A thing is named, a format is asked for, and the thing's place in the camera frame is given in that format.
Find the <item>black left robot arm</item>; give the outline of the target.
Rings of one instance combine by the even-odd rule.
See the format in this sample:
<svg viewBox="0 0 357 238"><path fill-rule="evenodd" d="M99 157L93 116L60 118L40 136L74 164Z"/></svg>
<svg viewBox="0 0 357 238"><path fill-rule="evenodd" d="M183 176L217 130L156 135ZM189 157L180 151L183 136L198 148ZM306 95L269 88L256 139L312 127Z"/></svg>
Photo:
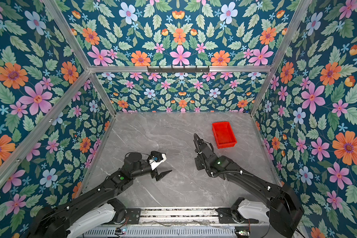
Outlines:
<svg viewBox="0 0 357 238"><path fill-rule="evenodd" d="M126 154L124 165L95 188L63 205L42 208L27 237L77 238L99 225L122 223L126 219L126 207L117 196L131 187L137 177L150 175L159 181L169 174L169 171L157 171L166 159L166 154L157 151L152 151L147 159L139 152Z"/></svg>

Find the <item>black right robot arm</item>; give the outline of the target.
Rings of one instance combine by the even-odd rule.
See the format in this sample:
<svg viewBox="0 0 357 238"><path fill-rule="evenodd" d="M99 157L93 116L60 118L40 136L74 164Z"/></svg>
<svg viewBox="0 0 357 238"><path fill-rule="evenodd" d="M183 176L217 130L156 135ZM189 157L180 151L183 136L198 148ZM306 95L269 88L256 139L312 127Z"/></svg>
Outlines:
<svg viewBox="0 0 357 238"><path fill-rule="evenodd" d="M195 164L211 178L235 183L254 195L258 201L245 198L236 201L232 217L237 222L254 219L267 222L275 231L291 238L298 228L304 209L295 191L288 185L276 185L248 172L226 156L217 156L210 143L194 134Z"/></svg>

